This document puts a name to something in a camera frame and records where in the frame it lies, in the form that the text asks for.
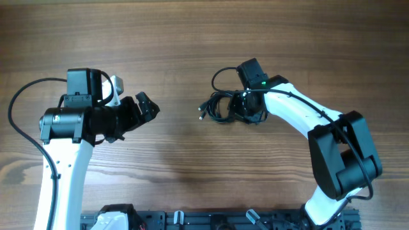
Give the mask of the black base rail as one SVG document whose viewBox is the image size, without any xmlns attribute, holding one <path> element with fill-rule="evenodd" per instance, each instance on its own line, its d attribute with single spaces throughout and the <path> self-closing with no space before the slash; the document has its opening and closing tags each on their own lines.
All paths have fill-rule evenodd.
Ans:
<svg viewBox="0 0 409 230">
<path fill-rule="evenodd" d="M 174 214 L 164 211 L 137 211 L 139 217 L 151 230 L 211 230 L 211 229 L 259 229 L 244 213 L 186 213 L 180 224 L 174 223 Z M 298 229 L 299 210 L 273 210 L 259 213 L 260 220 L 267 229 Z M 358 210 L 344 210 L 335 222 L 326 227 L 328 230 L 362 230 Z"/>
</svg>

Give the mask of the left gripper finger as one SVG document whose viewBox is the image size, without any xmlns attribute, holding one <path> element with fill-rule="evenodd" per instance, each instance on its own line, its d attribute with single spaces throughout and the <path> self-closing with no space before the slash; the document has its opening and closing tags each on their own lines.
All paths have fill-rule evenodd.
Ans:
<svg viewBox="0 0 409 230">
<path fill-rule="evenodd" d="M 150 121 L 152 121 L 153 119 L 156 118 L 157 114 L 159 113 L 159 111 L 156 110 L 147 110 L 146 112 L 142 113 L 140 116 L 140 125 L 143 125 L 145 123 L 148 123 Z"/>
<path fill-rule="evenodd" d="M 135 97 L 138 100 L 138 106 L 142 115 L 157 115 L 160 112 L 159 106 L 145 92 L 140 92 Z"/>
</svg>

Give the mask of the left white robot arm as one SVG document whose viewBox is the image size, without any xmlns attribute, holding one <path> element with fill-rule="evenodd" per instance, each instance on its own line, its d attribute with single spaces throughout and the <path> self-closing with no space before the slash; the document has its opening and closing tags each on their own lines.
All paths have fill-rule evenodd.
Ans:
<svg viewBox="0 0 409 230">
<path fill-rule="evenodd" d="M 67 71 L 67 92 L 61 105 L 40 118 L 40 139 L 46 151 L 35 229 L 79 229 L 84 180 L 98 144 L 113 143 L 153 120 L 160 109 L 140 92 L 119 98 L 121 79 L 90 68 Z"/>
</svg>

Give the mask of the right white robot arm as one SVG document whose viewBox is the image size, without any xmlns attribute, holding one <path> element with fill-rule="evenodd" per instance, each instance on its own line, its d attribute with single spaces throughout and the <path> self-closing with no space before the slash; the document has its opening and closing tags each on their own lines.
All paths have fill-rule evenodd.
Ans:
<svg viewBox="0 0 409 230">
<path fill-rule="evenodd" d="M 298 130 L 309 144 L 316 190 L 304 204 L 304 227 L 323 229 L 354 199 L 373 197 L 372 181 L 382 163 L 363 115 L 328 109 L 299 92 L 286 78 L 269 77 L 252 58 L 235 67 L 243 91 L 235 91 L 236 119 L 257 123 L 275 115 Z"/>
</svg>

